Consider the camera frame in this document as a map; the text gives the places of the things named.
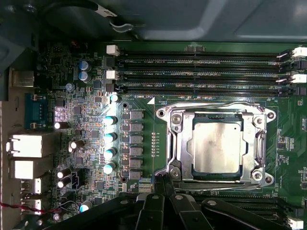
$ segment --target black capacitor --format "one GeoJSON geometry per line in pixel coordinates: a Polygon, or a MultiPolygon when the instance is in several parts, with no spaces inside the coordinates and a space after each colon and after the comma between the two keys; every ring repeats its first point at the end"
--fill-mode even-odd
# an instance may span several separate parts
{"type": "Polygon", "coordinates": [[[83,147],[84,145],[85,145],[84,140],[77,140],[77,141],[73,141],[71,143],[71,148],[74,150],[76,148],[83,147]]]}
{"type": "Polygon", "coordinates": [[[67,129],[69,128],[69,123],[66,121],[56,122],[54,123],[54,128],[55,129],[67,129]]]}
{"type": "Polygon", "coordinates": [[[71,182],[71,178],[69,176],[65,176],[62,180],[58,182],[59,188],[64,188],[66,185],[68,185],[71,182]]]}
{"type": "Polygon", "coordinates": [[[71,174],[71,169],[70,168],[66,168],[66,169],[63,169],[61,171],[58,172],[58,178],[59,179],[62,179],[64,178],[65,176],[68,176],[71,174]]]}

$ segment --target metal frame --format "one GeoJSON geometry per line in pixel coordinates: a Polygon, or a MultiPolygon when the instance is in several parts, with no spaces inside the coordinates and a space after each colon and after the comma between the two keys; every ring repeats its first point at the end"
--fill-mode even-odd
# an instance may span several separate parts
{"type": "Polygon", "coordinates": [[[167,167],[156,172],[156,175],[169,173],[174,180],[181,180],[179,183],[181,185],[177,186],[177,190],[230,189],[238,185],[244,189],[255,189],[274,182],[273,176],[265,172],[266,125],[276,118],[276,113],[273,110],[264,108],[258,103],[245,101],[231,103],[178,102],[158,109],[156,115],[167,122],[167,167]],[[206,109],[216,109],[216,111],[206,111],[206,109]],[[198,113],[242,116],[244,127],[242,143],[248,145],[248,150],[240,152],[239,162],[243,166],[240,180],[199,181],[194,179],[192,175],[193,156],[187,151],[187,142],[193,138],[193,119],[198,113]],[[201,182],[202,185],[194,187],[193,184],[183,184],[192,181],[201,182]],[[209,185],[215,183],[224,185],[216,187],[209,185]]]}

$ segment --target mounting screw hole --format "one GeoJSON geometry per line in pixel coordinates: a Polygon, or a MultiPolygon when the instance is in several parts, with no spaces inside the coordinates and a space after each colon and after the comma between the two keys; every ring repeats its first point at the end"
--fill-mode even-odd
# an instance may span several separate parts
{"type": "Polygon", "coordinates": [[[165,112],[163,110],[159,111],[159,116],[164,116],[165,112]]]}
{"type": "Polygon", "coordinates": [[[271,183],[271,182],[272,182],[272,178],[269,177],[269,176],[266,177],[266,178],[265,178],[265,182],[266,182],[266,183],[271,183]]]}

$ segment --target blue capacitor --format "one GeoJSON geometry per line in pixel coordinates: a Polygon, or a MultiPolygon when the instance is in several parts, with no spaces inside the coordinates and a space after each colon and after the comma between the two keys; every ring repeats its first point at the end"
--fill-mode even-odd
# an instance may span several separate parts
{"type": "Polygon", "coordinates": [[[79,79],[85,83],[89,83],[91,81],[91,74],[87,73],[85,71],[82,71],[81,73],[79,73],[79,79]]]}
{"type": "Polygon", "coordinates": [[[80,61],[79,62],[79,69],[81,69],[82,71],[90,71],[91,70],[91,64],[88,63],[87,61],[80,61]]]}

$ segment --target integrated circuit chip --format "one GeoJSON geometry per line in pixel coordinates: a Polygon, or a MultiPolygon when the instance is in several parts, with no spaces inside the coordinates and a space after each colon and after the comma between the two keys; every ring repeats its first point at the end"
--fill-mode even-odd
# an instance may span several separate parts
{"type": "Polygon", "coordinates": [[[91,131],[91,138],[99,138],[99,131],[92,130],[91,131]]]}
{"type": "Polygon", "coordinates": [[[100,103],[102,102],[102,98],[101,97],[95,97],[95,103],[100,103]]]}
{"type": "Polygon", "coordinates": [[[130,168],[140,169],[142,167],[142,160],[130,159],[129,166],[130,166],[130,168]]]}
{"type": "Polygon", "coordinates": [[[81,114],[81,107],[75,106],[75,107],[73,108],[73,114],[76,114],[76,115],[81,114]]]}
{"type": "Polygon", "coordinates": [[[83,158],[82,157],[76,157],[76,164],[83,164],[83,158]]]}
{"type": "Polygon", "coordinates": [[[143,111],[130,111],[130,119],[132,120],[142,120],[143,111]]]}
{"type": "Polygon", "coordinates": [[[94,86],[94,89],[101,89],[101,81],[100,80],[95,80],[93,82],[93,86],[94,86]]]}
{"type": "Polygon", "coordinates": [[[102,204],[102,198],[101,197],[95,197],[94,198],[94,205],[100,205],[102,204]]]}
{"type": "Polygon", "coordinates": [[[140,171],[129,171],[129,179],[130,180],[139,180],[142,176],[140,171]]]}
{"type": "Polygon", "coordinates": [[[141,156],[143,154],[142,147],[131,147],[130,148],[130,156],[141,156]]]}
{"type": "Polygon", "coordinates": [[[104,189],[105,183],[103,181],[97,181],[96,182],[96,189],[104,189]]]}
{"type": "Polygon", "coordinates": [[[130,131],[131,132],[142,132],[143,131],[143,124],[142,123],[131,123],[130,124],[130,131]]]}
{"type": "Polygon", "coordinates": [[[65,101],[63,99],[56,99],[55,106],[56,107],[64,107],[65,101]]]}
{"type": "Polygon", "coordinates": [[[131,135],[130,136],[130,144],[142,144],[143,136],[142,135],[131,135]]]}

